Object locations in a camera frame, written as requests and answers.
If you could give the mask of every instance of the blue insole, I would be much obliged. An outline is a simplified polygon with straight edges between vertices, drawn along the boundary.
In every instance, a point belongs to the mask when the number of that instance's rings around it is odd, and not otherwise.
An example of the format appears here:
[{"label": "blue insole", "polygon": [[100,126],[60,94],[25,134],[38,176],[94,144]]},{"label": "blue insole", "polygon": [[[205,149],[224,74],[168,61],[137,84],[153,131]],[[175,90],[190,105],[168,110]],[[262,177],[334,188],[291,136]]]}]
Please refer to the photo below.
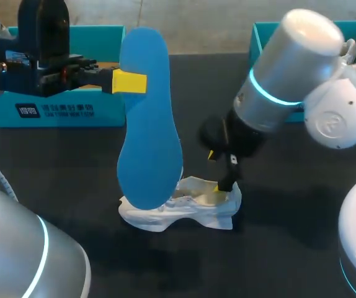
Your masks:
[{"label": "blue insole", "polygon": [[120,67],[148,76],[148,82],[146,94],[123,94],[127,132],[118,181],[134,207],[154,209],[174,193],[183,164],[172,116],[168,50],[161,35],[153,29],[133,29],[123,40]]}]

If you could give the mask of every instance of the teal box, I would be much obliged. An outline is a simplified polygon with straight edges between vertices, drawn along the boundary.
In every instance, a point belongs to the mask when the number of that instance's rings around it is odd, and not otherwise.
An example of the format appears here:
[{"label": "teal box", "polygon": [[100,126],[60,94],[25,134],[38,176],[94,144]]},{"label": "teal box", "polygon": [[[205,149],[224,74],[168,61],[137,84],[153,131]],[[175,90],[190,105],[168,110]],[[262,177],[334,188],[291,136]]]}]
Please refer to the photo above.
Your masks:
[{"label": "teal box", "polygon": [[[17,35],[17,28],[9,28]],[[118,63],[124,26],[72,26],[71,53]],[[51,97],[6,92],[0,96],[0,127],[121,127],[125,108],[121,94],[77,89]]]},{"label": "teal box", "polygon": [[[344,34],[345,40],[350,38],[356,41],[356,20],[338,20],[334,22]],[[249,49],[249,66],[252,67],[267,42],[278,27],[278,22],[256,22],[252,26],[252,34]],[[291,115],[289,122],[303,121],[302,111],[298,111]]]}]

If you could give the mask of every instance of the sneaker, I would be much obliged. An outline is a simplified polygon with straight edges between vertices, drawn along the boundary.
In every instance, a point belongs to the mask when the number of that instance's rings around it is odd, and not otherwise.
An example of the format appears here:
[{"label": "sneaker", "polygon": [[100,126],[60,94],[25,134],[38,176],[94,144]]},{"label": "sneaker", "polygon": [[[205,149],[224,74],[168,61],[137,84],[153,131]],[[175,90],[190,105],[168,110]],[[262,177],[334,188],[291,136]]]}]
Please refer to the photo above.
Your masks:
[{"label": "sneaker", "polygon": [[232,216],[241,205],[240,188],[235,183],[231,192],[215,192],[216,186],[217,182],[188,177],[179,182],[173,197],[157,209],[137,209],[122,197],[118,211],[130,225],[150,232],[162,232],[179,219],[194,219],[208,228],[231,230]]}]

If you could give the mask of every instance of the concrete floor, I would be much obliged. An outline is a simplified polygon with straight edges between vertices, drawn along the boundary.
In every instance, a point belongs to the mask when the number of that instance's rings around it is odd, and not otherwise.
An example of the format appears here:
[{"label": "concrete floor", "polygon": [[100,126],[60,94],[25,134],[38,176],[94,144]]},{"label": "concrete floor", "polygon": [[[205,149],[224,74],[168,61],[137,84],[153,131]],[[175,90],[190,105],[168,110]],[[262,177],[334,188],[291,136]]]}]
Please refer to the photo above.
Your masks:
[{"label": "concrete floor", "polygon": [[[279,20],[293,8],[331,19],[356,19],[350,0],[65,0],[72,24],[153,27],[171,53],[244,52],[255,21]],[[16,25],[20,0],[0,0],[0,21]]]}]

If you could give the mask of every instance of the black table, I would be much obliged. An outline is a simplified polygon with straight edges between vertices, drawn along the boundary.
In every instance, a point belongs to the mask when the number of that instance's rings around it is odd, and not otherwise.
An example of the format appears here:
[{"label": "black table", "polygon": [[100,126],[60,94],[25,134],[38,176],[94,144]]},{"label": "black table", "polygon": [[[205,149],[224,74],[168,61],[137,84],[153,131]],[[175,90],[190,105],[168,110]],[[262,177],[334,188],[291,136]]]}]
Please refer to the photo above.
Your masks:
[{"label": "black table", "polygon": [[[184,176],[216,180],[196,128],[224,114],[246,55],[171,57]],[[351,297],[337,254],[340,205],[356,183],[356,147],[328,150],[287,124],[243,164],[233,231],[181,220],[163,233],[127,225],[116,164],[124,129],[0,130],[0,169],[23,205],[75,238],[92,265],[90,298]]]}]

